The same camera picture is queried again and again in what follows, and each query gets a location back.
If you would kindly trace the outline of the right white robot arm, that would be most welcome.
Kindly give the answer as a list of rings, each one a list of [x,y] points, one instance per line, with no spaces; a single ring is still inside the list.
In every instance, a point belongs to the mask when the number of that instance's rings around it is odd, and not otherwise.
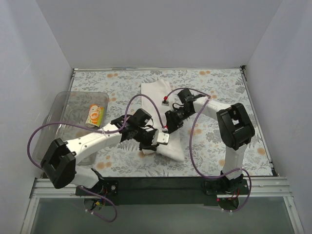
[[[192,88],[179,88],[178,98],[181,105],[165,112],[168,133],[173,133],[183,126],[184,120],[201,114],[218,122],[219,132],[226,146],[225,163],[219,176],[207,176],[194,166],[195,171],[203,178],[217,181],[227,194],[237,190],[246,170],[242,168],[247,145],[255,135],[254,126],[243,104],[224,104],[211,99],[211,96],[199,91],[193,95]]]

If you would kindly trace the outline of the orange patterned towel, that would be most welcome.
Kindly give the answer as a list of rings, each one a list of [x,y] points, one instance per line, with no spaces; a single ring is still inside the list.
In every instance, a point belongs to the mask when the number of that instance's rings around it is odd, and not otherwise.
[[[90,106],[87,120],[85,122],[86,127],[88,128],[100,127],[103,115],[104,115],[104,107],[92,104]]]

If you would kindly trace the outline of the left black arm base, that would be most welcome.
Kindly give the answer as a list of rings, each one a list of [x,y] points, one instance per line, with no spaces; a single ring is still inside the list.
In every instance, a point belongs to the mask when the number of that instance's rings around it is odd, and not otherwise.
[[[76,187],[75,195],[83,197],[83,205],[91,211],[99,211],[105,206],[112,206],[118,195],[117,180],[101,180],[91,189]]]

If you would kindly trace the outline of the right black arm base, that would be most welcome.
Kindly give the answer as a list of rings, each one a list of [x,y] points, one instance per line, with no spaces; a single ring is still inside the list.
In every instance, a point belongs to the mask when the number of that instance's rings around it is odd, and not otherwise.
[[[249,194],[249,185],[246,179],[238,178],[230,182],[226,177],[215,180],[204,180],[201,188],[208,197],[205,206],[234,211],[239,208],[239,196]]]

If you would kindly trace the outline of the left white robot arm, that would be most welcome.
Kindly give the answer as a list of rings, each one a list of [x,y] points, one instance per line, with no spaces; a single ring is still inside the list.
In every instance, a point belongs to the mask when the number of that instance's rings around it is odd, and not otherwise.
[[[145,110],[138,109],[133,115],[112,120],[97,132],[67,141],[57,138],[51,142],[40,165],[54,188],[75,184],[98,195],[104,188],[101,174],[95,169],[80,167],[79,163],[101,149],[131,139],[141,146],[156,148],[159,130],[147,124],[151,118]]]

